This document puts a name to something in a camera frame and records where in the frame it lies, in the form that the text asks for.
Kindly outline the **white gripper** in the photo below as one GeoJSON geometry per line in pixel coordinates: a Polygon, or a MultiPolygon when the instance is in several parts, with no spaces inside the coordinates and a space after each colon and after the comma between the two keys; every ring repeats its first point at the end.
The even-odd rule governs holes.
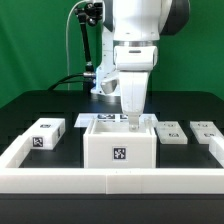
{"type": "Polygon", "coordinates": [[[148,79],[157,63],[156,46],[127,47],[116,46],[114,62],[121,94],[121,107],[129,115],[129,130],[139,129],[139,117],[143,113],[148,79]]]}

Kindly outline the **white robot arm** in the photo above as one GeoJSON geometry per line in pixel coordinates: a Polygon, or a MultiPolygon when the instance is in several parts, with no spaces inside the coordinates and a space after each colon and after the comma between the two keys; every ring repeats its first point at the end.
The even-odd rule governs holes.
{"type": "Polygon", "coordinates": [[[105,98],[119,97],[129,129],[139,129],[148,79],[157,64],[157,42],[188,22],[190,0],[93,0],[103,6],[102,61],[96,87],[105,98]]]}

